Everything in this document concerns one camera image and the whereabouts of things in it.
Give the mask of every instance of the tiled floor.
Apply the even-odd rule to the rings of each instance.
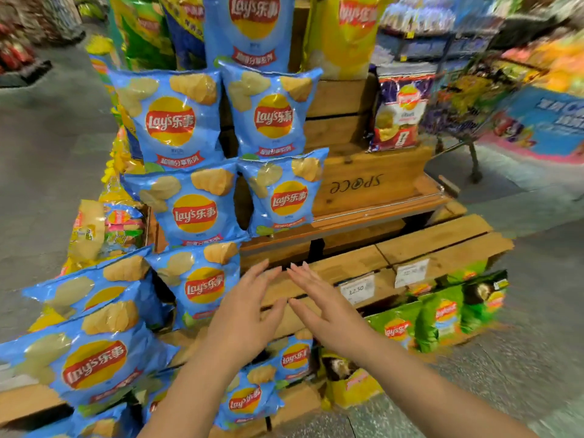
[[[36,86],[0,91],[0,341],[38,313],[18,289],[56,275],[79,199],[96,198],[116,125],[81,48],[46,51],[54,69]],[[457,347],[434,367],[528,423],[542,437],[584,430],[584,189],[580,169],[523,163],[478,148],[484,179],[467,180],[468,154],[429,163],[462,187],[460,201],[516,248],[501,260],[512,288],[506,328]],[[0,436],[19,432],[0,431]],[[346,414],[308,415],[274,437],[395,438],[420,433],[384,395]]]

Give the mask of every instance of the concrete floor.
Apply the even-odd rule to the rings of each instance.
[[[21,334],[36,318],[39,305],[22,298],[19,289],[58,274],[79,200],[98,197],[116,133],[106,91],[82,48],[43,56],[54,69],[37,85],[0,91],[0,341]],[[584,200],[575,201],[582,180],[544,175],[546,166],[478,149],[485,174],[480,184],[467,180],[470,158],[464,151],[431,161],[428,169],[462,187],[460,201],[469,212],[517,238],[515,250],[500,262],[512,282],[500,317],[506,328],[455,348],[434,367],[542,437],[582,436]],[[20,432],[0,431],[8,435]],[[346,414],[308,415],[271,435],[420,433],[382,395]]]

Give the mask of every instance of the right hand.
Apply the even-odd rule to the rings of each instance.
[[[288,304],[304,325],[327,348],[363,366],[371,351],[376,332],[359,315],[353,305],[329,283],[310,270],[306,262],[301,267],[290,265],[290,279],[321,309],[318,316],[302,302],[290,298]]]

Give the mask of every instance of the price tag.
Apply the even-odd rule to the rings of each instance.
[[[339,286],[340,293],[353,305],[368,300],[375,295],[375,275],[373,273],[347,281]]]
[[[426,271],[428,270],[429,258],[418,261],[412,265],[399,266],[398,272],[395,275],[395,288],[407,286],[408,284],[417,283],[426,279]]]

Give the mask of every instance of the human hand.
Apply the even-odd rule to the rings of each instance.
[[[209,325],[205,343],[220,353],[235,371],[253,360],[274,336],[286,308],[286,299],[276,301],[267,316],[260,317],[267,285],[282,271],[266,270],[266,259],[249,268],[223,297]]]
[[[288,304],[292,310],[327,349],[362,367],[371,350],[370,340],[377,338],[376,332],[353,305],[312,271],[306,262],[301,267],[290,265],[287,272],[290,279],[313,299],[322,314],[318,316],[302,300],[290,298]]]

